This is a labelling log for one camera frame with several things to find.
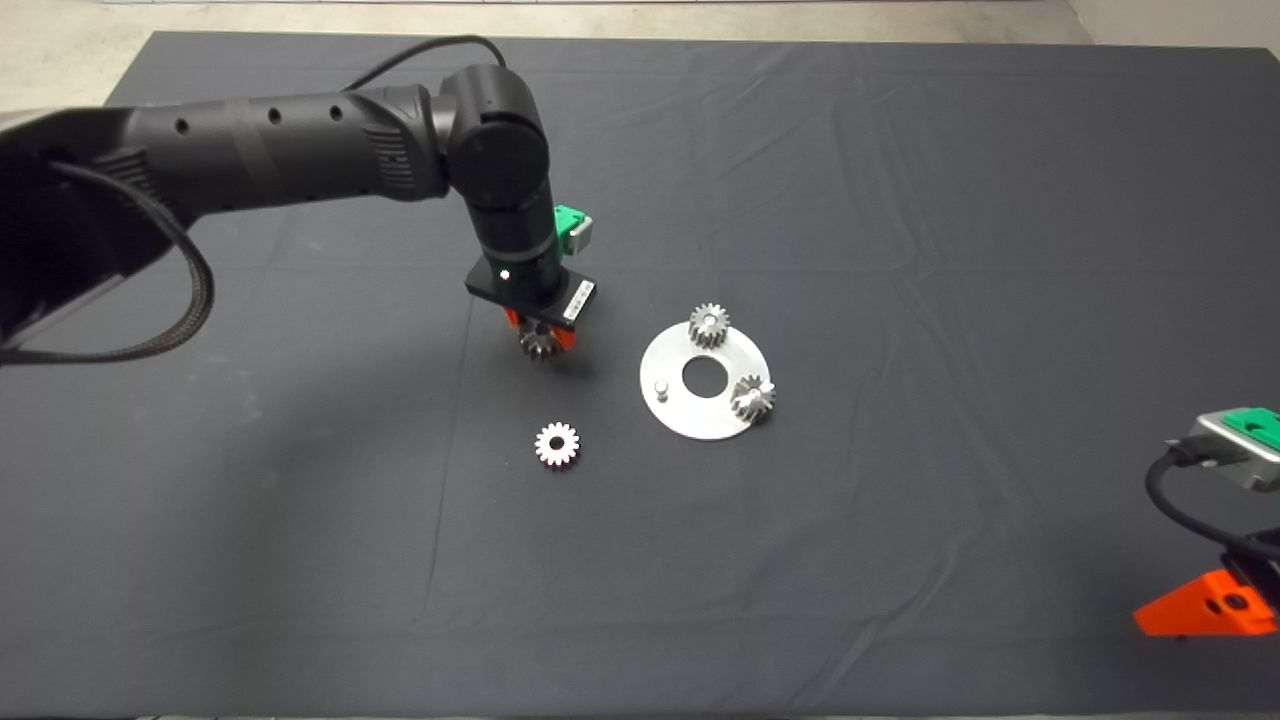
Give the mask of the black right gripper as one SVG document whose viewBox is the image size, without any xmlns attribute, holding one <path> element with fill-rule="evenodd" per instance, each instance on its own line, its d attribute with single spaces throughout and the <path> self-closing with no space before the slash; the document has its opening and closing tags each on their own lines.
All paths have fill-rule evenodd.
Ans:
<svg viewBox="0 0 1280 720">
<path fill-rule="evenodd" d="M 1253 637 L 1277 632 L 1279 564 L 1277 541 L 1254 539 L 1272 557 L 1225 547 L 1220 555 L 1226 570 L 1208 571 L 1133 614 L 1139 629 L 1151 637 Z"/>
</svg>

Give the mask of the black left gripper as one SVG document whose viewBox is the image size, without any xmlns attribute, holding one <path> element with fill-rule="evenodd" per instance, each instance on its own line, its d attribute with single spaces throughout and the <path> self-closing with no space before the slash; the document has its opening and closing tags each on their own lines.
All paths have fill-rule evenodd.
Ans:
<svg viewBox="0 0 1280 720">
<path fill-rule="evenodd" d="M 524 322 L 554 328 L 562 352 L 575 347 L 579 320 L 596 293 L 593 279 L 544 258 L 509 265 L 483 258 L 465 278 L 465 287 L 472 296 L 503 307 L 515 332 L 524 331 Z"/>
</svg>

